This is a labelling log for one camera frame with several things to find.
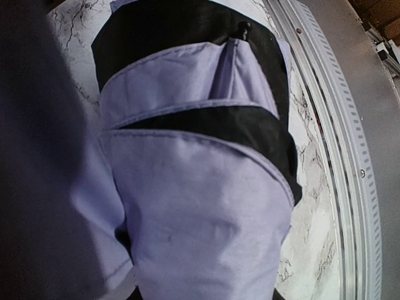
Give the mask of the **lavender folding umbrella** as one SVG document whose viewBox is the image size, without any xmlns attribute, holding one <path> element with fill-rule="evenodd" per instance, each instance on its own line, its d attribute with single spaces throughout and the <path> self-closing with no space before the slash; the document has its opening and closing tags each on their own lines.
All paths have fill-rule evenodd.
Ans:
<svg viewBox="0 0 400 300">
<path fill-rule="evenodd" d="M 112 1 L 92 42 L 118 299 L 280 299 L 301 200 L 291 48 L 214 1 Z"/>
</svg>

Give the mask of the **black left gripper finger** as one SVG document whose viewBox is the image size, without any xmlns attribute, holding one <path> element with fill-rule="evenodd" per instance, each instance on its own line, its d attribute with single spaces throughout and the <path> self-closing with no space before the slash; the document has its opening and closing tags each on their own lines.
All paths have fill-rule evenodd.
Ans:
<svg viewBox="0 0 400 300">
<path fill-rule="evenodd" d="M 1 293 L 99 299 L 93 229 L 76 208 L 91 151 L 41 1 L 1 2 Z"/>
</svg>

